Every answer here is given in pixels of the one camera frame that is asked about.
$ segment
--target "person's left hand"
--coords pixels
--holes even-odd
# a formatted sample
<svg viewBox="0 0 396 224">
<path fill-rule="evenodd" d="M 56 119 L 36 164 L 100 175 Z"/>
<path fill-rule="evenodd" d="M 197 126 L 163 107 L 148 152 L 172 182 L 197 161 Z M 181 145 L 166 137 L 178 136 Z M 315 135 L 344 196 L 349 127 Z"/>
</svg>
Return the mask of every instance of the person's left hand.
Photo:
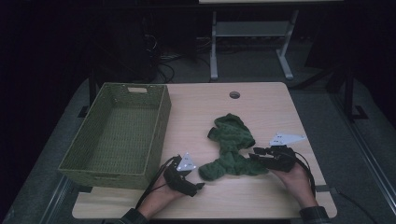
<svg viewBox="0 0 396 224">
<path fill-rule="evenodd" d="M 146 197 L 137 209 L 137 211 L 139 211 L 147 220 L 150 220 L 155 214 L 163 210 L 166 205 L 172 201 L 185 196 L 185 194 L 172 190 L 168 185 L 166 185 L 163 173 L 155 182 L 152 189 L 154 189 L 154 191 Z"/>
</svg>

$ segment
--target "black sleeve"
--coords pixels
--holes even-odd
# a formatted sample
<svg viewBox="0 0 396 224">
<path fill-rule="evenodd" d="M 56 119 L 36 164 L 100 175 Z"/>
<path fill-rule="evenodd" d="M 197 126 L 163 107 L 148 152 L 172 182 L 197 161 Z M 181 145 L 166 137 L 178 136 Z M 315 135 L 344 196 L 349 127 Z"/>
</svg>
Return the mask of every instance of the black sleeve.
<svg viewBox="0 0 396 224">
<path fill-rule="evenodd" d="M 304 223 L 309 224 L 331 224 L 326 210 L 322 206 L 307 207 L 300 211 Z"/>
<path fill-rule="evenodd" d="M 131 208 L 117 224 L 147 224 L 149 221 L 137 210 Z"/>
</svg>

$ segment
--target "human hand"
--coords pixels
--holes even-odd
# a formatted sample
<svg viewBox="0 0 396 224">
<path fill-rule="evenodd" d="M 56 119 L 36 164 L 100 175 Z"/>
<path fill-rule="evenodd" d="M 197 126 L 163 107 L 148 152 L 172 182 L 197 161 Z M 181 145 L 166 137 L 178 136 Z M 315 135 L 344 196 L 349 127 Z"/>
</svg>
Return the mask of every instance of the human hand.
<svg viewBox="0 0 396 224">
<path fill-rule="evenodd" d="M 308 175 L 300 164 L 296 162 L 288 173 L 276 170 L 270 171 L 279 177 L 302 209 L 318 206 L 318 202 L 311 191 Z"/>
<path fill-rule="evenodd" d="M 172 201 L 185 196 L 176 190 L 172 190 L 166 185 L 163 173 L 152 187 L 153 190 L 139 206 L 139 211 L 147 220 L 150 220 L 155 214 L 162 211 L 166 205 Z"/>
</svg>

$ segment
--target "crumpled green fabric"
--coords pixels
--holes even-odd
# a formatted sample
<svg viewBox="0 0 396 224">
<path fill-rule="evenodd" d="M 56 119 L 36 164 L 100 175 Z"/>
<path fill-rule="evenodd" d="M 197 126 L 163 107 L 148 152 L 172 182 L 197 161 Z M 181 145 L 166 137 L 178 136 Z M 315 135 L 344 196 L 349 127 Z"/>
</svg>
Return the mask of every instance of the crumpled green fabric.
<svg viewBox="0 0 396 224">
<path fill-rule="evenodd" d="M 228 175 L 260 175 L 268 170 L 258 161 L 239 154 L 242 148 L 256 144 L 244 122 L 233 114 L 215 119 L 217 128 L 212 128 L 207 137 L 219 142 L 219 158 L 201 166 L 198 173 L 203 180 L 212 181 Z"/>
</svg>

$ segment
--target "person's right hand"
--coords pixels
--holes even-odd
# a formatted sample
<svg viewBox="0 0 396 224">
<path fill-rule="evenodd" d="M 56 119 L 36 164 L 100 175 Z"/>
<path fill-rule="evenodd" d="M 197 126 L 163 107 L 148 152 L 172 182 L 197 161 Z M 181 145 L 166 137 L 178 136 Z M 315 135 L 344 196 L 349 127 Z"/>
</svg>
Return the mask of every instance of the person's right hand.
<svg viewBox="0 0 396 224">
<path fill-rule="evenodd" d="M 282 180 L 286 189 L 297 200 L 302 209 L 318 206 L 318 202 L 311 191 L 308 175 L 300 164 L 295 163 L 288 173 L 276 170 L 270 171 Z"/>
</svg>

